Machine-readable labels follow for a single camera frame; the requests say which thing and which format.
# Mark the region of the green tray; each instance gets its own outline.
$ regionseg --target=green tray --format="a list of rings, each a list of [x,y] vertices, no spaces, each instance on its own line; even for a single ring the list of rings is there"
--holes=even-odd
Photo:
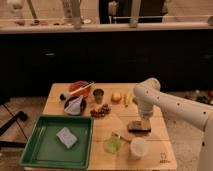
[[[67,127],[78,139],[67,148],[56,136]],[[93,120],[82,116],[41,115],[20,159],[20,166],[86,169],[89,164]]]

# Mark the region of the black cabinet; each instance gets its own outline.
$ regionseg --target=black cabinet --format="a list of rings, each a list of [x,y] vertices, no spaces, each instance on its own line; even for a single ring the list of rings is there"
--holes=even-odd
[[[48,95],[52,83],[141,82],[212,89],[212,30],[0,35],[0,91]]]

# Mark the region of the plastic cup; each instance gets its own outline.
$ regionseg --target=plastic cup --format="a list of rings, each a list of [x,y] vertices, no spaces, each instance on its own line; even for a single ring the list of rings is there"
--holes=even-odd
[[[148,153],[148,144],[144,138],[133,138],[130,143],[130,153],[133,160],[138,160]]]
[[[102,89],[95,89],[93,91],[93,95],[94,95],[94,98],[95,98],[95,102],[97,104],[101,104],[102,101],[103,101],[104,91]]]

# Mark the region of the white cup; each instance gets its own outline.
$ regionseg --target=white cup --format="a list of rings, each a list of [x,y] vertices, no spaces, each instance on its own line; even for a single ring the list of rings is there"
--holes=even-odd
[[[134,160],[138,160],[148,153],[149,146],[144,138],[133,138],[130,143],[130,153]]]

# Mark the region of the tripod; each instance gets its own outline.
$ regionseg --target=tripod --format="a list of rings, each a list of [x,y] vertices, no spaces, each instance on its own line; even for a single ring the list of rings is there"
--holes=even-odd
[[[3,105],[8,110],[8,112],[12,115],[9,109],[4,105],[8,101],[9,101],[9,97],[5,96],[3,93],[0,93],[0,105]],[[19,118],[21,121],[26,121],[28,116],[23,111],[20,111],[16,115],[13,115],[13,117],[0,128],[0,136],[4,134],[7,131],[7,129]],[[21,143],[21,142],[0,141],[0,148],[1,147],[25,147],[25,145],[26,143]]]

